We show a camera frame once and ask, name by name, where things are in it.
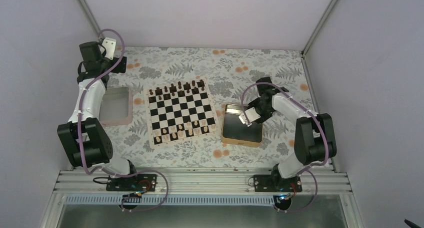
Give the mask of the gold metal tin tray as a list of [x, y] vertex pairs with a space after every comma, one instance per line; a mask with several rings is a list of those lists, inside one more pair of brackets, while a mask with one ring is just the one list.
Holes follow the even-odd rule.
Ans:
[[227, 144], [260, 147], [263, 141], [263, 125], [253, 123], [249, 127], [246, 126], [239, 119], [241, 113], [241, 105], [226, 104], [221, 129], [221, 141]]

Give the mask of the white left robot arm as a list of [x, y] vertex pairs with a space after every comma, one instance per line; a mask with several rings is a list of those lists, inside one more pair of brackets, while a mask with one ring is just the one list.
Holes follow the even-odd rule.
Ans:
[[116, 44], [115, 39], [105, 38], [100, 43], [79, 46], [83, 61], [77, 69], [78, 100], [68, 122], [58, 126], [57, 134], [73, 167], [107, 169], [120, 176], [124, 189], [133, 190], [139, 184], [139, 176], [131, 172], [128, 160], [113, 156], [112, 142], [99, 122], [109, 80], [106, 71], [111, 67], [114, 73], [126, 71], [126, 57], [114, 56]]

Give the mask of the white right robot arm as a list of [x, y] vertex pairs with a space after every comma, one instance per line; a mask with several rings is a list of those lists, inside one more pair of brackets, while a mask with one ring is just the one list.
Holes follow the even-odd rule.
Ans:
[[284, 191], [294, 178], [314, 166], [324, 166], [337, 153], [332, 117], [306, 108], [289, 94], [288, 89], [272, 83], [270, 77], [258, 79], [254, 86], [259, 97], [249, 102], [239, 115], [246, 126], [264, 123], [275, 112], [295, 125], [294, 153], [271, 172], [271, 186]]

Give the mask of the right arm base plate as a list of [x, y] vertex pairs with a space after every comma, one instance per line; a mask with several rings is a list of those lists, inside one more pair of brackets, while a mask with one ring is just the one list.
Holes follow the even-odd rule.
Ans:
[[281, 178], [279, 175], [254, 175], [255, 192], [302, 192], [302, 182], [299, 176]]

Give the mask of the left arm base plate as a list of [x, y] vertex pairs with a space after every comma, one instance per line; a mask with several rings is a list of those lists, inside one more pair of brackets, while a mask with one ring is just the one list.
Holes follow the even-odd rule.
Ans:
[[106, 191], [155, 191], [156, 182], [156, 174], [139, 174], [129, 178], [109, 178]]

